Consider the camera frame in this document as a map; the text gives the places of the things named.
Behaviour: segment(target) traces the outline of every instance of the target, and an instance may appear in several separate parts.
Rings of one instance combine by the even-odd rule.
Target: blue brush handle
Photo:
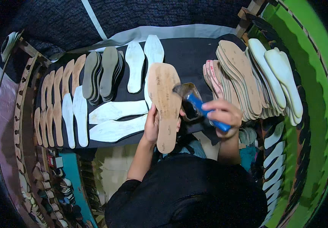
[[[202,112],[202,115],[204,116],[204,117],[207,117],[207,114],[209,113],[209,112],[212,112],[212,111],[214,111],[214,110],[209,110],[209,111],[205,111],[205,110],[203,110],[202,109],[202,104],[203,104],[203,102],[200,100],[200,99],[198,99],[193,93],[189,93],[187,96],[186,96],[186,99],[192,104],[192,105],[194,105],[194,107],[196,107],[197,108],[197,110],[199,110],[200,112]],[[228,130],[230,130],[230,125],[227,125],[227,124],[224,124],[224,123],[222,123],[222,122],[219,122],[219,121],[215,121],[215,120],[211,120],[212,121],[212,123],[213,123],[213,125],[215,126],[215,127],[218,127],[221,131],[223,131],[223,132],[227,132]]]

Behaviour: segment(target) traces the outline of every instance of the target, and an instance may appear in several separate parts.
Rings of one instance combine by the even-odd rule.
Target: patterned fabric
[[[89,0],[107,35],[139,26],[211,24],[236,27],[237,13],[250,0]],[[52,54],[101,41],[81,0],[25,2],[4,31],[25,29],[23,37],[39,52]]]

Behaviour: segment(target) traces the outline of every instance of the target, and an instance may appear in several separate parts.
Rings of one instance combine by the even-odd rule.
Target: floor
[[[202,132],[194,133],[194,136],[201,142],[207,158],[217,160],[219,144],[212,146]],[[131,144],[97,150],[93,170],[101,204],[107,202],[125,182],[136,148],[137,144]]]

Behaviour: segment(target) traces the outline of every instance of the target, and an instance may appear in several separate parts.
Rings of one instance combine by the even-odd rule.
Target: black shirt
[[[108,227],[259,227],[267,198],[240,165],[180,154],[128,180],[107,203]]]

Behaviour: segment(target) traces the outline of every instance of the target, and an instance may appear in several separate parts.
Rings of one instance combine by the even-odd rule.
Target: hand
[[[231,126],[228,132],[223,132],[216,128],[216,134],[222,139],[230,139],[239,131],[241,126],[242,111],[236,108],[233,104],[224,99],[213,100],[202,105],[204,110],[216,110],[207,114],[210,120],[216,120]]]
[[[183,110],[179,111],[181,116],[184,116],[185,113]],[[177,132],[180,129],[181,119],[178,118],[177,123]],[[143,133],[143,138],[146,139],[151,144],[156,144],[159,134],[159,113],[154,104],[151,105],[151,108],[148,112],[148,117],[146,118],[145,130]]]

